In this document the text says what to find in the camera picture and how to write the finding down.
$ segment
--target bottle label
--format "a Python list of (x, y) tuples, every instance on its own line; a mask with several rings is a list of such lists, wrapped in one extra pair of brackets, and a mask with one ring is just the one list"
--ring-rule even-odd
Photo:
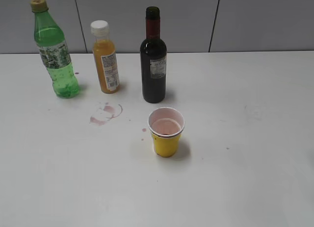
[(65, 41), (51, 47), (38, 47), (38, 49), (46, 68), (59, 69), (71, 62)]
[(107, 89), (110, 91), (114, 91), (120, 84), (116, 52), (109, 55), (102, 55), (101, 58)]
[(162, 78), (166, 75), (166, 56), (161, 59), (151, 59), (151, 78)]

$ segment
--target white bottle cap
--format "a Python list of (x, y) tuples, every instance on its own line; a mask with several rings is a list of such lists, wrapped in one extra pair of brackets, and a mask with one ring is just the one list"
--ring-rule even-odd
[(109, 34), (109, 25), (106, 21), (96, 20), (90, 24), (91, 32), (96, 37), (102, 37)]

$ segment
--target beige bottle cap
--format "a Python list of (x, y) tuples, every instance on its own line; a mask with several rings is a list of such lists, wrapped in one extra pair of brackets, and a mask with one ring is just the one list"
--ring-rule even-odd
[(48, 10), (46, 0), (31, 0), (30, 6), (34, 13), (41, 13)]

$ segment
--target green plastic bottle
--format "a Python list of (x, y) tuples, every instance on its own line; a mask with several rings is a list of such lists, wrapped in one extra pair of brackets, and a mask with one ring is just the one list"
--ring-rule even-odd
[(79, 93), (79, 84), (63, 31), (50, 16), (45, 0), (32, 0), (30, 6), (35, 14), (35, 42), (52, 79), (54, 92), (62, 98), (74, 97)]

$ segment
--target yellow cup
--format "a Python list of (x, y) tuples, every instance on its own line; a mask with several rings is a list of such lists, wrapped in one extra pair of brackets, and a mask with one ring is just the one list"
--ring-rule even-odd
[(174, 108), (162, 107), (153, 111), (148, 117), (148, 127), (155, 152), (162, 157), (174, 155), (184, 126), (183, 115)]

